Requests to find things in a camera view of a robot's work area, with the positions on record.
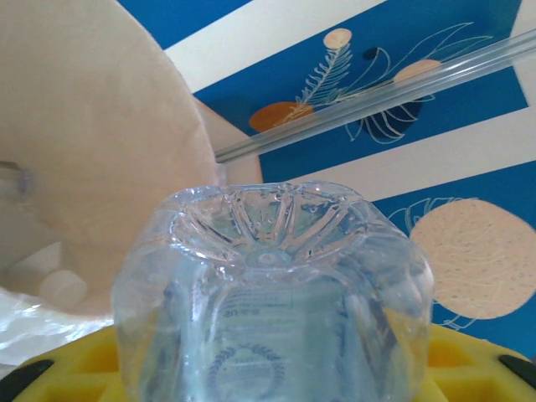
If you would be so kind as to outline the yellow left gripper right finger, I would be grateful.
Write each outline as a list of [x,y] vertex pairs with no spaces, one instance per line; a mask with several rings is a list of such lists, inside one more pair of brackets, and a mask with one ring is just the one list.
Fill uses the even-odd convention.
[[536,365],[513,350],[434,324],[426,402],[536,402]]

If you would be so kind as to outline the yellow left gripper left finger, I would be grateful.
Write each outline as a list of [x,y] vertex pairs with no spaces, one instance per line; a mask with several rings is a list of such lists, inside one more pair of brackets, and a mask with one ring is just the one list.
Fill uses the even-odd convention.
[[23,362],[0,379],[0,402],[126,402],[114,328]]

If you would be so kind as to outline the clear plastic bottle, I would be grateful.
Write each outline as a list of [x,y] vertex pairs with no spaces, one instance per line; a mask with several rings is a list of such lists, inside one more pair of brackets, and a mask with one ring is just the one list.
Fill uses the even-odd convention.
[[128,402],[412,402],[434,278],[351,188],[184,190],[112,288]]

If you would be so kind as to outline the translucent plastic bin liner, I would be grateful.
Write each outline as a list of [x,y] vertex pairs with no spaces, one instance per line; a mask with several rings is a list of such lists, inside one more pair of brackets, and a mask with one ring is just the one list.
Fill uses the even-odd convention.
[[112,323],[109,314],[69,314],[39,298],[0,288],[0,364],[19,365]]

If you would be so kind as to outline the white plastic bin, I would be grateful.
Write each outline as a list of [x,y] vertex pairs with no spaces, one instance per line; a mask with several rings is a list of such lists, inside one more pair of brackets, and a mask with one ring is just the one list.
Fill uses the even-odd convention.
[[0,271],[60,242],[88,292],[53,308],[110,315],[124,255],[168,195],[260,183],[257,157],[215,161],[242,138],[117,0],[0,0]]

